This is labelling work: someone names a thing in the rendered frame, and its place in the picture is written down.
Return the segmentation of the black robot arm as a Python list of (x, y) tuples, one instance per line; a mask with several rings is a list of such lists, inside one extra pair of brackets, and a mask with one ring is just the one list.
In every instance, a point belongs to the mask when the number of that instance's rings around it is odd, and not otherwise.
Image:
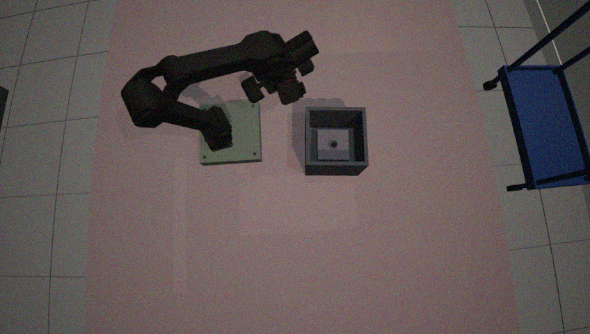
[[(232, 126), (221, 107), (203, 111), (177, 101), (191, 84), (240, 71), (253, 73), (257, 81), (281, 80), (287, 68), (307, 61), (319, 53), (308, 31), (285, 42), (279, 33), (258, 31), (240, 43), (180, 57), (169, 55), (155, 66), (139, 70), (121, 91), (133, 123), (155, 128), (162, 122), (200, 130), (212, 151), (232, 147)], [(152, 83), (163, 76), (163, 92)], [(303, 82), (294, 74), (273, 86), (282, 105), (297, 102), (306, 94)], [(232, 145), (230, 145), (232, 144)]]

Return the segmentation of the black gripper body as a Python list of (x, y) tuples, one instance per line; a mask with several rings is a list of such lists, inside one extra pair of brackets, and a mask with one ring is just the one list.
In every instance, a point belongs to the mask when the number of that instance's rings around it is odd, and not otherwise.
[(241, 82), (241, 87), (243, 88), (250, 102), (256, 103), (264, 98), (264, 94), (261, 88), (265, 87), (267, 89), (267, 92), (274, 89), (274, 85), (281, 83), (282, 81), (287, 79), (291, 74), (296, 74), (296, 68), (299, 69), (301, 76), (305, 76), (310, 72), (314, 71), (314, 65), (312, 64), (311, 58), (309, 58), (307, 61), (305, 61), (297, 67), (294, 67), (293, 65), (287, 68), (285, 76), (279, 81), (270, 81), (267, 78), (264, 78), (260, 81), (260, 83), (257, 83), (254, 76), (252, 75)]

